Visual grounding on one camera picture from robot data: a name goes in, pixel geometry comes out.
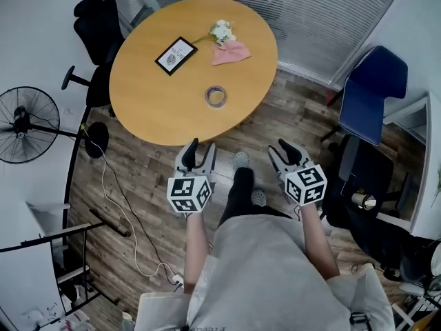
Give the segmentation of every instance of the person's arm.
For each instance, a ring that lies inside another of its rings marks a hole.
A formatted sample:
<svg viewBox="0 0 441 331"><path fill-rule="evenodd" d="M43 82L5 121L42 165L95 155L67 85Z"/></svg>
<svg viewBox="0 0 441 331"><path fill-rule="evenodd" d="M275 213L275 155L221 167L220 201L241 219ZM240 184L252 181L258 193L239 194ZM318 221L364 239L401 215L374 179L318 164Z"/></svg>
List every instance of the person's arm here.
<svg viewBox="0 0 441 331"><path fill-rule="evenodd" d="M325 280L339 276L340 271L323 230L315 203L303 206L301 211L307 258Z"/></svg>
<svg viewBox="0 0 441 331"><path fill-rule="evenodd" d="M207 233L201 213L194 213L187 218L187 254L184 268L184 293L191 294L198 282L199 275L209 254Z"/></svg>

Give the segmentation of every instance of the oval wooden table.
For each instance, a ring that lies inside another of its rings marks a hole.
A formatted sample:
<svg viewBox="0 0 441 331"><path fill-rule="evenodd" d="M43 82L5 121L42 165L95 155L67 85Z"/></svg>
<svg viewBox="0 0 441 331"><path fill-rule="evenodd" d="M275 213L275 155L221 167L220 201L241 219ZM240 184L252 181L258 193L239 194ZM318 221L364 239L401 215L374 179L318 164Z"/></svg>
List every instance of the oval wooden table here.
<svg viewBox="0 0 441 331"><path fill-rule="evenodd" d="M238 63L213 66L214 37L169 76L154 61L178 37L190 43L208 34L219 19L251 52ZM253 112L266 95L277 68L277 45L267 23L232 0L184 0L144 20L125 40L110 75L110 100L118 120L142 140L181 146L211 139ZM210 86L227 93L222 108L205 101Z"/></svg>

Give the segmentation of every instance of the pink napkin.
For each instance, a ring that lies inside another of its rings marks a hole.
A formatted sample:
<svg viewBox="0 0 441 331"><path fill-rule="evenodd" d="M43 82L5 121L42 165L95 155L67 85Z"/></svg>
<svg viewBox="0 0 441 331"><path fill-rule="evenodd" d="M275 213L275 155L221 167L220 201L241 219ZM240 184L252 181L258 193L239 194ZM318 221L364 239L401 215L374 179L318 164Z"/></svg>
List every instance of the pink napkin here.
<svg viewBox="0 0 441 331"><path fill-rule="evenodd" d="M251 56L248 48L239 41L226 41L223 46L214 45L213 65L236 63Z"/></svg>

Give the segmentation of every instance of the black picture frame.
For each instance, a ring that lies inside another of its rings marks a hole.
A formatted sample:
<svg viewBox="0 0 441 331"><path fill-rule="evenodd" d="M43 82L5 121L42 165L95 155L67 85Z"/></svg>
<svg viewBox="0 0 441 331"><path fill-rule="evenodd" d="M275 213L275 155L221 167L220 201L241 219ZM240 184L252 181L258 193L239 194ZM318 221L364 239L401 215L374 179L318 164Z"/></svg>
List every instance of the black picture frame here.
<svg viewBox="0 0 441 331"><path fill-rule="evenodd" d="M159 59L162 58L164 56L164 54L166 54L176 43L178 43L179 41L183 41L185 44L189 45L192 48L192 51L189 52L187 55L185 55L185 57L182 58L181 61L179 61L176 66L171 69L170 71L167 70L160 62ZM169 76L172 76L176 70L178 70L195 52L198 51L198 48L195 47L193 44L191 44L189 41L185 40L183 37L179 37L177 40L175 40L172 44L170 44L170 46L168 48L166 48L164 50L164 52L159 55L159 57L156 58L156 60L154 61L156 64L159 65L159 67L161 69L163 69Z"/></svg>

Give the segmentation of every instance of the window blinds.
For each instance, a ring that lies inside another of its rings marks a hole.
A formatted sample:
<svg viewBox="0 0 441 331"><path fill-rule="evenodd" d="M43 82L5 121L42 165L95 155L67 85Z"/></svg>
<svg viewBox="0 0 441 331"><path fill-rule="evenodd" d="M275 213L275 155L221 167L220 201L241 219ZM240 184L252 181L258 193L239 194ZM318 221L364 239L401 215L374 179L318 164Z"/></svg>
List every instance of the window blinds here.
<svg viewBox="0 0 441 331"><path fill-rule="evenodd" d="M393 0L236 0L272 28L279 60L332 80Z"/></svg>

